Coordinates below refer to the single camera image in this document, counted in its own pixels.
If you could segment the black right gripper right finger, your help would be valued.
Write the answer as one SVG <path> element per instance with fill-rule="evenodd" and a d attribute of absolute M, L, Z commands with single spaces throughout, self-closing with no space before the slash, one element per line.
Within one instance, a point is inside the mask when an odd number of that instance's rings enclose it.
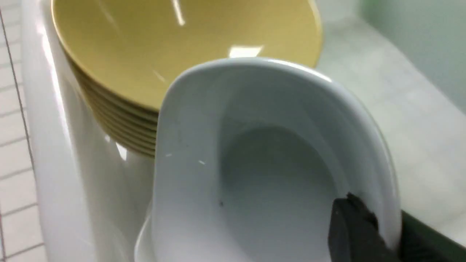
<path fill-rule="evenodd" d="M 402 211 L 399 257 L 402 262 L 464 262 L 466 249 Z"/>

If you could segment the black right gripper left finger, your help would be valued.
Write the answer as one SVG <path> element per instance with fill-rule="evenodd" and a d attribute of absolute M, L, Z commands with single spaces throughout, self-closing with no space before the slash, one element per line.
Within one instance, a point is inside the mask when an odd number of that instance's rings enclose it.
<path fill-rule="evenodd" d="M 378 232 L 378 220 L 352 193 L 332 204 L 328 231 L 332 262 L 398 262 Z"/>

